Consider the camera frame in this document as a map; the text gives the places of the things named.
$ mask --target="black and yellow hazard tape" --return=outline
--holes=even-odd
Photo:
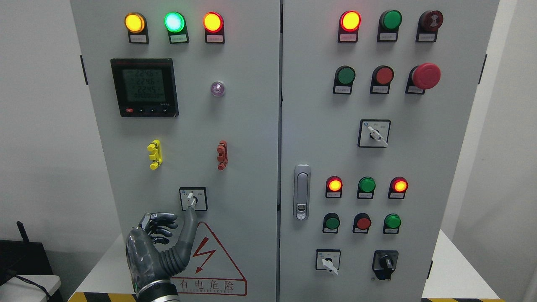
[[[136,295],[128,293],[75,292],[69,302],[136,302]],[[446,299],[422,298],[421,302],[505,302],[501,299]]]
[[[505,302],[505,301],[501,299],[422,298],[422,302]]]
[[[136,302],[136,295],[128,293],[75,292],[69,302]]]

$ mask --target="green indicator light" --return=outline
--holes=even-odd
[[[375,190],[375,181],[371,177],[364,177],[358,183],[360,191],[365,193],[371,193]]]
[[[180,32],[185,28],[185,18],[178,12],[169,12],[164,17],[164,25],[170,32]]]
[[[327,219],[326,220],[326,227],[328,229],[336,229],[336,228],[338,228],[339,227],[339,219],[334,218],[334,217]]]
[[[382,15],[382,27],[389,31],[397,29],[403,20],[401,13],[396,10],[386,11]]]
[[[354,81],[354,77],[356,74],[354,73],[354,70],[350,67],[342,68],[338,74],[337,74],[337,80],[341,84],[350,84],[352,81]]]
[[[401,226],[401,218],[397,214],[390,214],[386,216],[384,223],[389,228],[398,228]]]

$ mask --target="digital power meter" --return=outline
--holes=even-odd
[[[122,117],[179,115],[171,58],[111,59],[110,64]]]

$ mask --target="purple indicator light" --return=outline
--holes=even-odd
[[[224,86],[224,83],[220,81],[216,81],[213,84],[211,84],[211,94],[215,97],[221,97],[226,92],[226,87]]]

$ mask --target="green push button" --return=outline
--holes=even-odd
[[[352,83],[354,81],[354,78],[356,77],[356,73],[354,72],[354,69],[350,67],[340,67],[340,70],[337,74],[337,80],[344,85]]]
[[[401,218],[397,214],[390,214],[386,216],[384,223],[389,228],[398,228],[401,226]]]
[[[375,180],[371,177],[364,177],[358,183],[358,187],[360,188],[360,191],[364,193],[371,193],[375,190]]]
[[[338,228],[339,227],[339,219],[334,218],[334,217],[327,219],[326,220],[326,227],[328,229],[336,229],[336,228]]]
[[[401,25],[402,20],[403,18],[401,17],[401,13],[399,11],[385,11],[381,17],[381,24],[384,29],[392,31]]]

